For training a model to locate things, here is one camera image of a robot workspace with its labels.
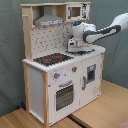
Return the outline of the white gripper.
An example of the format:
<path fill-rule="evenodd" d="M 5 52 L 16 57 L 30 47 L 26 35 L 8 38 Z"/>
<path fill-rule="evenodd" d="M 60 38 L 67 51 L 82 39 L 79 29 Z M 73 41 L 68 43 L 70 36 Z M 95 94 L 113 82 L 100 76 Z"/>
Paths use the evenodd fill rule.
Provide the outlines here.
<path fill-rule="evenodd" d="M 68 51 L 69 52 L 79 52 L 83 47 L 82 40 L 75 40 L 74 38 L 70 38 L 68 41 Z"/>

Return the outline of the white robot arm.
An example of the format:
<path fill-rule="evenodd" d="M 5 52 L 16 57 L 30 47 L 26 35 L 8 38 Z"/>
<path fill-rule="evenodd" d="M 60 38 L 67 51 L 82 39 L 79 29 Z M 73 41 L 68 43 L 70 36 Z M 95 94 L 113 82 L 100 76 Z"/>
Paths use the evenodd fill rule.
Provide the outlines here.
<path fill-rule="evenodd" d="M 128 13 L 118 15 L 108 27 L 100 30 L 97 30 L 94 24 L 76 21 L 73 24 L 73 35 L 68 41 L 68 51 L 91 51 L 92 44 L 97 40 L 125 29 L 128 29 Z"/>

